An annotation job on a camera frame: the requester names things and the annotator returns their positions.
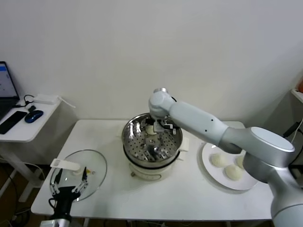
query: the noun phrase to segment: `laptop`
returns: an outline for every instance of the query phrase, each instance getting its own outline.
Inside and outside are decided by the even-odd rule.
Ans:
[[[20,100],[4,61],[0,61],[0,120]]]

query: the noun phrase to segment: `computer mouse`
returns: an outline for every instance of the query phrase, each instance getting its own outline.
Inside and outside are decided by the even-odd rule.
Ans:
[[[35,120],[37,120],[39,117],[43,115],[42,110],[34,110],[32,112],[29,112],[25,118],[24,121],[27,123],[33,123]]]

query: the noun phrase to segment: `black phone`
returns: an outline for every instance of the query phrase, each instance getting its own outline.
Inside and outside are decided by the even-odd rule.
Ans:
[[[27,115],[27,112],[16,111],[5,122],[0,124],[0,134],[7,133],[15,124],[17,124],[22,118]]]

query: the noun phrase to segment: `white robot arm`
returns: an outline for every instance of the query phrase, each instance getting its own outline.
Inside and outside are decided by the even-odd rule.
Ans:
[[[268,183],[274,194],[271,215],[275,226],[303,225],[303,191],[288,170],[294,154],[289,141],[263,128],[230,128],[203,110],[176,102],[165,88],[154,91],[149,109],[155,119],[155,131],[165,130],[159,121],[169,116],[179,127],[225,152],[239,154],[242,149],[246,150],[245,170],[257,180]]]

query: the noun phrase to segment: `white plate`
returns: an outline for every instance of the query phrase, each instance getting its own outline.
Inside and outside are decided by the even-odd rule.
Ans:
[[[224,168],[215,167],[210,162],[210,156],[212,154],[219,153],[226,158],[226,160],[228,162],[227,166],[232,165],[232,164],[237,166],[236,158],[238,156],[245,155],[244,150],[238,155],[232,155],[232,154],[228,154],[228,153],[224,152],[223,150],[221,150],[220,148],[218,148],[217,146],[215,146],[213,144],[206,143],[203,146],[201,153],[202,153],[203,164],[204,164],[205,168],[207,169],[208,173],[217,182],[224,185],[225,187],[228,187],[228,188],[231,188],[234,190],[249,190],[253,186],[255,186],[256,183],[258,182],[255,178],[250,176],[245,170],[243,170],[243,176],[240,180],[233,181],[225,175]]]

